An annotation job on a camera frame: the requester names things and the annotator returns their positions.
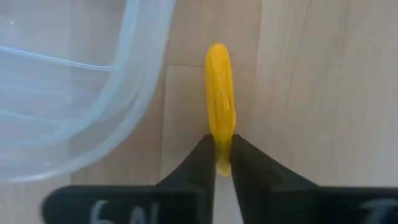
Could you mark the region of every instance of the yellow piece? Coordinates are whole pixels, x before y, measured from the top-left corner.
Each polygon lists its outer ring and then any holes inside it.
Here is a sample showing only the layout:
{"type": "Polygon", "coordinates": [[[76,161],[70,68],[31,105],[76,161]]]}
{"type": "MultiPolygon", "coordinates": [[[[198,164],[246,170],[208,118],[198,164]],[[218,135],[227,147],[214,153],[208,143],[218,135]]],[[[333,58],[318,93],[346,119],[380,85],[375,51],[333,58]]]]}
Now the yellow piece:
{"type": "Polygon", "coordinates": [[[222,44],[212,45],[207,52],[205,83],[210,132],[216,144],[216,168],[219,174],[227,177],[236,114],[231,62],[222,44]]]}

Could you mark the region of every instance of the transparent plastic container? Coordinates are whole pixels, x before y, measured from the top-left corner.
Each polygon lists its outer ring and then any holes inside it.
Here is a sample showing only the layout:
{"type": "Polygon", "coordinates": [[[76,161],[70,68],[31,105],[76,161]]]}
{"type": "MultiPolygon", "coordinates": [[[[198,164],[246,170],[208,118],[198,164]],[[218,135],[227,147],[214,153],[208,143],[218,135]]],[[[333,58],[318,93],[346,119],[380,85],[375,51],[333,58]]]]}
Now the transparent plastic container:
{"type": "Polygon", "coordinates": [[[0,182],[114,149],[152,98],[174,0],[0,1],[0,182]]]}

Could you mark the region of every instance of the yellow object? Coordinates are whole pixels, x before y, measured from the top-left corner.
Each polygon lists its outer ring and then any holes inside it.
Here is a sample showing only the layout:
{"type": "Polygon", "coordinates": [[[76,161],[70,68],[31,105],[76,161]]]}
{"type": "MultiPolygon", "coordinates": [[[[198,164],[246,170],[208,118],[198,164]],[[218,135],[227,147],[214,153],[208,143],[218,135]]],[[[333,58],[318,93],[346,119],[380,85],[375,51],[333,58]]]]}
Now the yellow object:
{"type": "Polygon", "coordinates": [[[219,174],[228,176],[236,114],[231,62],[222,44],[212,45],[207,52],[205,83],[210,132],[216,144],[216,168],[219,174]]]}

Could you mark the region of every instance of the wooden surface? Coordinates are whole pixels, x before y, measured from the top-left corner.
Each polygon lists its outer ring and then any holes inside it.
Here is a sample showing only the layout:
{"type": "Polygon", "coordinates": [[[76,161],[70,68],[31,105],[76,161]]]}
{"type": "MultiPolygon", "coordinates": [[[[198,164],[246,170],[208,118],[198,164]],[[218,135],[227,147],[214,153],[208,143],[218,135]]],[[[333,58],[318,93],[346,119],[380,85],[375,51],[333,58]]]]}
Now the wooden surface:
{"type": "Polygon", "coordinates": [[[397,187],[397,11],[393,0],[177,0],[136,130],[71,177],[0,186],[0,219],[40,223],[41,198],[69,183],[167,175],[208,132],[201,67],[215,42],[233,62],[237,133],[318,184],[397,187]]]}

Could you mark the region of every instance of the plastic container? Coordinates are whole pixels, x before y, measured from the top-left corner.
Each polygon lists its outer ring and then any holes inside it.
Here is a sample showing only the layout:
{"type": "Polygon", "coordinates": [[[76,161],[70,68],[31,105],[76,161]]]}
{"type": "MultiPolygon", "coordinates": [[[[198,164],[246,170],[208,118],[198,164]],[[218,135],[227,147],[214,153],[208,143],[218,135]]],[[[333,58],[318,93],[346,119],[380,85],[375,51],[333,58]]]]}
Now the plastic container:
{"type": "Polygon", "coordinates": [[[114,149],[157,83],[174,0],[0,2],[0,182],[114,149]]]}

